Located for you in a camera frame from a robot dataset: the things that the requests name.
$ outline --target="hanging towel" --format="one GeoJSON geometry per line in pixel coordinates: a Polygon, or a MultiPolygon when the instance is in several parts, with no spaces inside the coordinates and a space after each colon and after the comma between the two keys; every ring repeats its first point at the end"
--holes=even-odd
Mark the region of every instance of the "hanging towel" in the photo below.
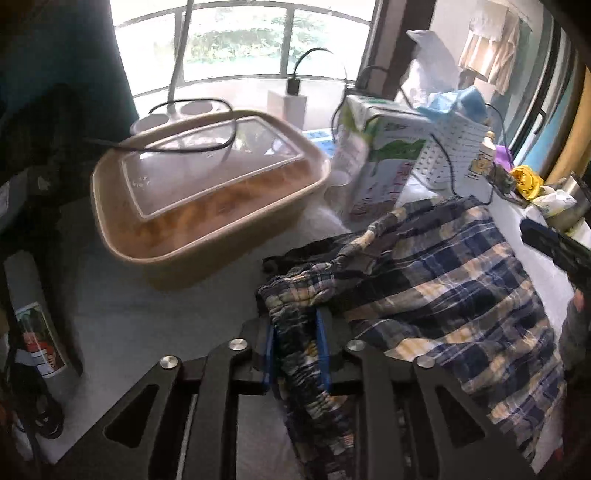
{"type": "Polygon", "coordinates": [[[519,16],[494,2],[482,2],[470,22],[459,66],[504,95],[509,87],[519,43],[519,16]]]}

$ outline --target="window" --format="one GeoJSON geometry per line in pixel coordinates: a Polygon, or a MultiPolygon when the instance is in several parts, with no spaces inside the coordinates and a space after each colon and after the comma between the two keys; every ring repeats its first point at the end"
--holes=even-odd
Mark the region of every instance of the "window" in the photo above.
{"type": "Polygon", "coordinates": [[[357,78],[369,34],[369,25],[345,18],[296,10],[293,19],[287,70],[293,68],[300,56],[310,48],[325,47],[334,52],[336,59],[327,54],[312,54],[298,68],[299,74],[342,78],[341,62],[350,79],[357,78]]]}
{"type": "MultiPolygon", "coordinates": [[[[178,87],[227,77],[285,78],[309,48],[327,47],[359,71],[375,0],[195,3],[178,87]]],[[[184,0],[111,0],[121,58],[134,97],[168,88],[184,0]]],[[[343,78],[340,62],[315,54],[298,73],[343,78]]]]}
{"type": "Polygon", "coordinates": [[[168,86],[174,68],[174,15],[118,28],[115,34],[133,95],[168,86]]]}
{"type": "Polygon", "coordinates": [[[279,73],[285,8],[220,7],[191,16],[184,80],[279,73]]]}

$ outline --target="cardboard box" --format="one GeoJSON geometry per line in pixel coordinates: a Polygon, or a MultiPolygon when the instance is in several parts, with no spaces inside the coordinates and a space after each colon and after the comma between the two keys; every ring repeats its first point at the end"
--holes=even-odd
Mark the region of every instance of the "cardboard box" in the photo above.
{"type": "Polygon", "coordinates": [[[427,118],[398,103],[347,96],[327,192],[344,222],[367,222],[392,210],[431,130],[427,118]]]}

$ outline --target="white plastic basket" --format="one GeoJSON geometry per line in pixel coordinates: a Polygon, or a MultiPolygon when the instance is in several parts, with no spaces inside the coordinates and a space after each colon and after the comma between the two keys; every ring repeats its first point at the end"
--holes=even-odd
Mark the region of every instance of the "white plastic basket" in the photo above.
{"type": "MultiPolygon", "coordinates": [[[[489,128],[473,122],[459,113],[442,115],[435,122],[434,135],[446,149],[453,165],[457,183],[464,178],[472,160],[478,156],[480,144],[489,128]]],[[[449,186],[449,165],[441,148],[429,140],[418,158],[413,174],[432,190],[443,190],[449,186]]]]}

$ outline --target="yellow object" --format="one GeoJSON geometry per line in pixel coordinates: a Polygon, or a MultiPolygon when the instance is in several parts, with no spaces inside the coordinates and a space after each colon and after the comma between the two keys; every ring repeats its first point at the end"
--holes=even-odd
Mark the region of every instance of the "yellow object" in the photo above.
{"type": "Polygon", "coordinates": [[[538,196],[540,187],[544,184],[544,180],[527,165],[515,167],[511,170],[511,176],[517,180],[517,190],[521,196],[529,201],[538,196]]]}
{"type": "Polygon", "coordinates": [[[589,163],[591,154],[591,72],[585,72],[583,94],[579,102],[579,109],[574,118],[569,138],[564,145],[552,172],[548,175],[547,183],[554,183],[563,177],[568,177],[573,171],[583,176],[589,163]]]}

